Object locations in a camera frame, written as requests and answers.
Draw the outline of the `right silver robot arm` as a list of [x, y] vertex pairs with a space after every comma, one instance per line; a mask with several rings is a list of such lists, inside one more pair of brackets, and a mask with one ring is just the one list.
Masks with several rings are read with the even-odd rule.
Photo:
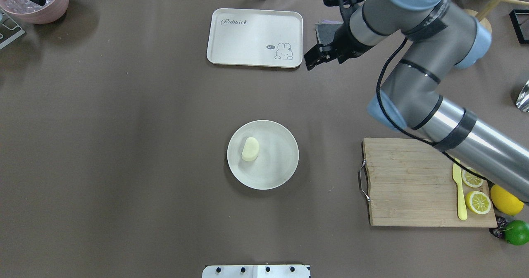
[[400, 31], [411, 45], [384, 80], [378, 80], [369, 114], [396, 131], [406, 128], [425, 144], [475, 169], [521, 202], [529, 197], [528, 150], [436, 89], [453, 68], [470, 67], [491, 46], [491, 33], [451, 0], [324, 0], [339, 7], [343, 24], [333, 41], [304, 55], [306, 67], [344, 63]]

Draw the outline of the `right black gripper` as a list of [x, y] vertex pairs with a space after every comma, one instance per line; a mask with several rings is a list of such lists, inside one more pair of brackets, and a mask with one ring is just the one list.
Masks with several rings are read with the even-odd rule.
[[304, 54], [306, 68], [311, 71], [319, 64], [335, 59], [340, 64], [350, 58], [357, 58], [370, 50], [372, 46], [359, 41], [360, 35], [351, 30], [351, 17], [354, 13], [361, 14], [359, 3], [364, 0], [324, 0], [327, 7], [339, 7], [343, 24], [336, 30], [333, 41], [327, 45], [318, 43]]

